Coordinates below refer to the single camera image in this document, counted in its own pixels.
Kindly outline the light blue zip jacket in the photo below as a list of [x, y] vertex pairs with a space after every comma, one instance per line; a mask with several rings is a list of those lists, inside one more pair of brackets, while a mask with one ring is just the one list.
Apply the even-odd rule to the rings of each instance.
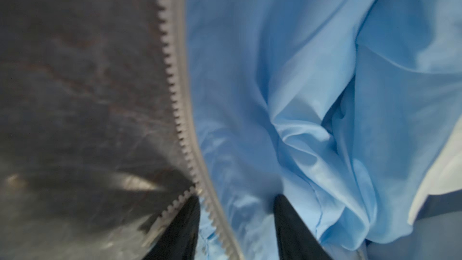
[[158, 0], [194, 260], [279, 260], [284, 195], [332, 260], [462, 257], [462, 0]]

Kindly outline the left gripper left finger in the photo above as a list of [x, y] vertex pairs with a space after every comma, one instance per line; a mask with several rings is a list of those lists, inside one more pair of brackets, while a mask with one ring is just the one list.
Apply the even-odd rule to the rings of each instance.
[[190, 197], [143, 260], [193, 260], [200, 223], [200, 201]]

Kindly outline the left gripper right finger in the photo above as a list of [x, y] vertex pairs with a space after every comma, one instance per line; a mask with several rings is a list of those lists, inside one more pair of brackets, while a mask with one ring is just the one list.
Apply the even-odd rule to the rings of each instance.
[[331, 260], [284, 195], [274, 200], [274, 222], [280, 260]]

